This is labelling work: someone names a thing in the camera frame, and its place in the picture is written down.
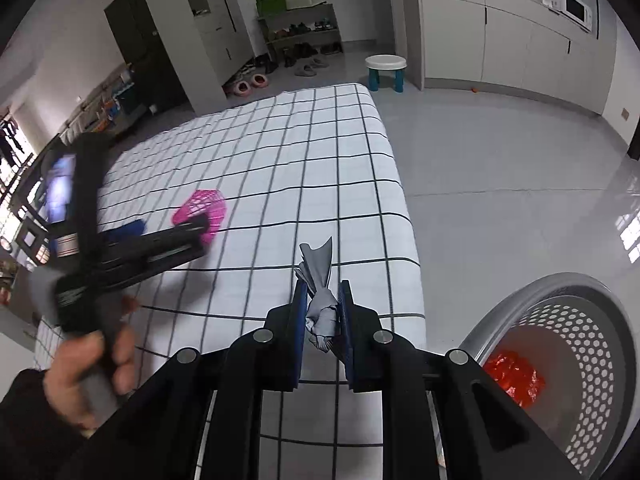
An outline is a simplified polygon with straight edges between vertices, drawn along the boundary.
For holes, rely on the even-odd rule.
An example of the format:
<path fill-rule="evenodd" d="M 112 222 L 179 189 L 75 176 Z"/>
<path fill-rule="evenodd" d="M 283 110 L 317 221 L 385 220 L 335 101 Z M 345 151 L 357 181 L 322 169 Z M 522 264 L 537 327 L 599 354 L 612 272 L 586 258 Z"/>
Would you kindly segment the left hand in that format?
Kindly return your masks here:
<path fill-rule="evenodd" d="M 120 323 L 117 337 L 110 350 L 115 364 L 111 376 L 114 393 L 124 396 L 134 388 L 134 331 Z M 50 407 L 64 422 L 81 431 L 94 431 L 101 422 L 91 405 L 85 381 L 98 369 L 105 353 L 105 339 L 101 332 L 67 339 L 55 353 L 43 378 L 43 391 Z"/>

